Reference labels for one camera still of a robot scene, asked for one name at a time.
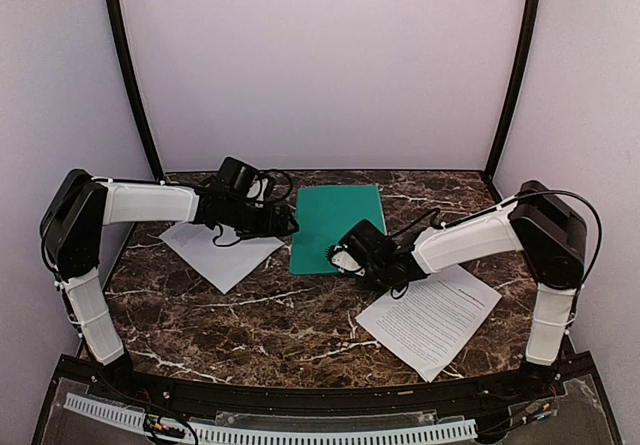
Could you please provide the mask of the green plastic folder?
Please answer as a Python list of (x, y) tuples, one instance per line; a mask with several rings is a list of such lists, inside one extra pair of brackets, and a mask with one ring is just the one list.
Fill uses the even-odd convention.
[(289, 271), (292, 275), (334, 274), (327, 250), (360, 220), (386, 232), (377, 185), (321, 185), (298, 190)]

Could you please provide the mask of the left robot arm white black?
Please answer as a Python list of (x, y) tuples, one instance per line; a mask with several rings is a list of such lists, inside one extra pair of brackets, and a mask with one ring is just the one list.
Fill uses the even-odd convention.
[(41, 255), (90, 355), (103, 367), (123, 365), (129, 354), (99, 277), (102, 230), (134, 222), (227, 226), (241, 241), (286, 237), (299, 229), (285, 200), (262, 199), (247, 188), (116, 180), (71, 170), (41, 220)]

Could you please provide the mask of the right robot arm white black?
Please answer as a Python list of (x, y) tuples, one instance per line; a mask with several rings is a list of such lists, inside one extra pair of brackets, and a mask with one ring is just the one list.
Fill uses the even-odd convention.
[(439, 221), (438, 208), (430, 209), (425, 215), (431, 222), (421, 230), (409, 224), (384, 234), (362, 219), (329, 249), (327, 258), (342, 273), (402, 292), (410, 282), (450, 266), (518, 252), (537, 286), (525, 360), (551, 366), (595, 264), (586, 256), (587, 223), (567, 198), (585, 200), (529, 180), (501, 202), (449, 223)]

